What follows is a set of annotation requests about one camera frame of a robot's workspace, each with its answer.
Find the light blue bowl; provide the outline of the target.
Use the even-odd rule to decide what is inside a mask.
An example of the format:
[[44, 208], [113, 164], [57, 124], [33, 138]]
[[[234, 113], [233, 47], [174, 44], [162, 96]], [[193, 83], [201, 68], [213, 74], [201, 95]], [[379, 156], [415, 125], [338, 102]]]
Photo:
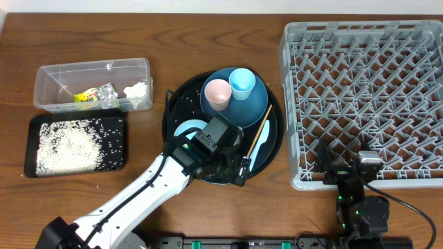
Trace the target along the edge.
[[197, 132], [202, 131], [207, 124], [207, 122], [198, 119], [186, 120], [176, 128], [174, 137], [184, 134], [187, 139], [192, 140]]

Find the pink cup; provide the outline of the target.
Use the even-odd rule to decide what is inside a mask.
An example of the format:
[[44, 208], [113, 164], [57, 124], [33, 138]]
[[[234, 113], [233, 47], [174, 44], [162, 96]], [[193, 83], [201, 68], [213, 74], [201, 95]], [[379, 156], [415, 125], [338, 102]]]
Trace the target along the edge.
[[204, 95], [212, 109], [223, 111], [230, 102], [232, 89], [226, 80], [215, 79], [207, 83], [204, 89]]

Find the white rice pile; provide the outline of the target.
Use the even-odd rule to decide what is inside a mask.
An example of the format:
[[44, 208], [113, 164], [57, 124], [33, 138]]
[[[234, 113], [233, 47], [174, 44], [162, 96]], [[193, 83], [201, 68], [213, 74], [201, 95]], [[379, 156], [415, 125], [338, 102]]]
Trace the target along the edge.
[[39, 128], [38, 177], [113, 171], [124, 165], [122, 118], [44, 123]]

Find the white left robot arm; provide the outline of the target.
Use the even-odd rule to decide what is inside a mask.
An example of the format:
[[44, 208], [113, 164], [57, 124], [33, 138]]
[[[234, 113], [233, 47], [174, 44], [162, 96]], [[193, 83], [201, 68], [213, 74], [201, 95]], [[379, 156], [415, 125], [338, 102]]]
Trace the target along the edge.
[[217, 156], [233, 153], [243, 131], [233, 126], [186, 129], [169, 138], [165, 151], [124, 190], [97, 210], [68, 224], [57, 217], [43, 230], [37, 248], [120, 248], [132, 230], [158, 206], [179, 194]]

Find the white napkin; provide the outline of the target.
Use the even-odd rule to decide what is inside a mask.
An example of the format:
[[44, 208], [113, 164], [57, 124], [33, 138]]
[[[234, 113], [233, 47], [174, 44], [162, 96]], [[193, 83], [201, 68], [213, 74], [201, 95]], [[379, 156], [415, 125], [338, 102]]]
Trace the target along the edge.
[[133, 86], [125, 87], [123, 92], [129, 100], [144, 98], [148, 94], [147, 84], [138, 82]]

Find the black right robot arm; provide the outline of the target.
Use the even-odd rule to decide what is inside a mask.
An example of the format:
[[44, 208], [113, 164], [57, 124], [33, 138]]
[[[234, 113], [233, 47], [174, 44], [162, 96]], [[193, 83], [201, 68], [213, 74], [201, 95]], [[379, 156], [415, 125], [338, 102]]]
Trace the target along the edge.
[[324, 173], [323, 183], [338, 189], [336, 219], [343, 227], [329, 248], [383, 248], [381, 233], [388, 231], [389, 201], [367, 196], [365, 184], [377, 177], [383, 163], [376, 151], [362, 150], [350, 165], [335, 165], [324, 140], [319, 140], [314, 170]]

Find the yellow foil snack wrapper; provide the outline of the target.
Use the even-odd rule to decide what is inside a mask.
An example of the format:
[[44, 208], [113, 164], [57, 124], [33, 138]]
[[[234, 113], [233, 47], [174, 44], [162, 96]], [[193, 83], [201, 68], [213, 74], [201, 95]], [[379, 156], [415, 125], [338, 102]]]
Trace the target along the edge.
[[95, 102], [99, 100], [117, 99], [118, 94], [111, 83], [86, 90], [73, 96], [74, 102]]

